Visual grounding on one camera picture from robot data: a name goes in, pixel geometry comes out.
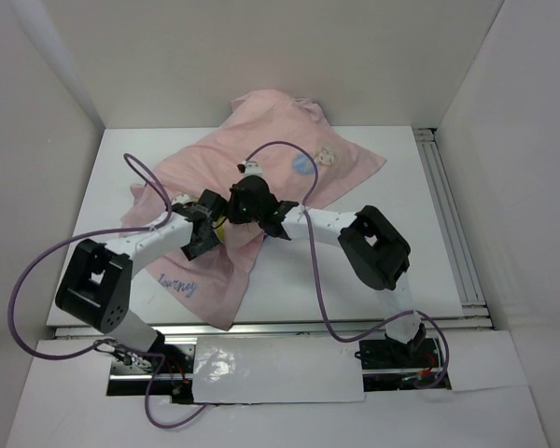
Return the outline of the cream quilted pillow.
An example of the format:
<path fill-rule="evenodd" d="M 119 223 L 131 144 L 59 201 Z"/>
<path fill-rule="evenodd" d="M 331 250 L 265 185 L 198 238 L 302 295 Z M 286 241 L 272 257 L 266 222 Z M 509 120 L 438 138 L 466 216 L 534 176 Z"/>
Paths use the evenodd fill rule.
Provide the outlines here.
<path fill-rule="evenodd" d="M 221 217 L 216 224 L 213 226 L 213 231 L 216 235 L 216 237 L 218 238 L 218 240 L 224 244 L 225 243 L 225 224 L 227 222 L 228 218 L 227 217 Z"/>

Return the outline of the pink printed pillowcase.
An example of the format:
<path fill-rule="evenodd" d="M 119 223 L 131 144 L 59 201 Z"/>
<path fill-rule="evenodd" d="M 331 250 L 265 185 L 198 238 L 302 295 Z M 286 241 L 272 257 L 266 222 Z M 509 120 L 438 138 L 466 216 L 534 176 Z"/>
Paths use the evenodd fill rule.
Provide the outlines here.
<path fill-rule="evenodd" d="M 170 198 L 199 198 L 205 189 L 229 197 L 240 179 L 237 165 L 249 154 L 280 200 L 316 209 L 337 201 L 385 164 L 385 158 L 341 138 L 321 107 L 281 91 L 252 91 L 231 103 L 217 130 L 184 147 L 154 168 Z M 187 260 L 179 249 L 156 260 L 147 272 L 207 324 L 232 326 L 263 242 L 257 224 L 226 223 L 225 243 Z"/>

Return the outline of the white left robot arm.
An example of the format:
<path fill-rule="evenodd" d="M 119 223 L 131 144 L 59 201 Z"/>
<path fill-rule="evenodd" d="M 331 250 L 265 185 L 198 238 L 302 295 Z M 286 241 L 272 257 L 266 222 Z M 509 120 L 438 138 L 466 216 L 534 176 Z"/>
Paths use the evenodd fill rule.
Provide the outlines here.
<path fill-rule="evenodd" d="M 183 360 L 181 352 L 130 310 L 133 278 L 148 265 L 179 249 L 189 260 L 220 244 L 215 226 L 228 202 L 207 189 L 195 202 L 175 203 L 147 224 L 127 229 L 105 243 L 83 239 L 75 248 L 55 296 L 58 308 L 132 352 L 142 371 Z"/>

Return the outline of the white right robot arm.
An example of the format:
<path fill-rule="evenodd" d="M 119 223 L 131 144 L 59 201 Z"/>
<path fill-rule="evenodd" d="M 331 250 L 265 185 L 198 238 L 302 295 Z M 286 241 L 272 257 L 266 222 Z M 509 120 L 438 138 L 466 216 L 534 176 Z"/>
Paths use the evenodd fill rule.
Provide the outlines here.
<path fill-rule="evenodd" d="M 309 208 L 304 203 L 279 201 L 267 182 L 256 175 L 248 175 L 233 184 L 230 192 L 227 213 L 230 223 L 254 222 L 269 237 L 309 243 L 317 302 L 332 338 L 340 343 L 353 343 L 384 329 L 393 362 L 408 366 L 419 358 L 427 331 L 406 291 L 411 247 L 379 209 L 366 205 L 355 213 L 339 213 Z M 329 321 L 323 300 L 317 244 L 339 247 L 358 280 L 376 292 L 386 292 L 386 304 L 393 311 L 392 316 L 358 336 L 340 336 Z"/>

